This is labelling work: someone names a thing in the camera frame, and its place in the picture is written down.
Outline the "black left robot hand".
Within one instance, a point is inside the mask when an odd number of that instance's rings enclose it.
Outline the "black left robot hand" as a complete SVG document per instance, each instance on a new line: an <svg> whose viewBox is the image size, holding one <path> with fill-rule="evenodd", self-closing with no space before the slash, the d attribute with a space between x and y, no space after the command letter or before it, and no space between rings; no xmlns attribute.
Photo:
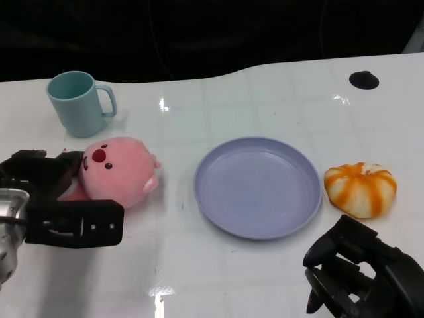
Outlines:
<svg viewBox="0 0 424 318"><path fill-rule="evenodd" d="M76 179L83 153L49 158L44 150L20 150L1 163L1 224L27 244L61 248L118 245L124 208L113 200L59 198Z"/></svg>

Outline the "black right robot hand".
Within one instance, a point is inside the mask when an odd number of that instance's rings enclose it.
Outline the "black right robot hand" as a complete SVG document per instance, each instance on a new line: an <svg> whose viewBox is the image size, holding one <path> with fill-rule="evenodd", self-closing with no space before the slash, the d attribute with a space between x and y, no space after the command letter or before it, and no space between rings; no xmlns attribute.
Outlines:
<svg viewBox="0 0 424 318"><path fill-rule="evenodd" d="M347 215L307 251L306 312L333 317L422 317L423 269L378 233Z"/></svg>

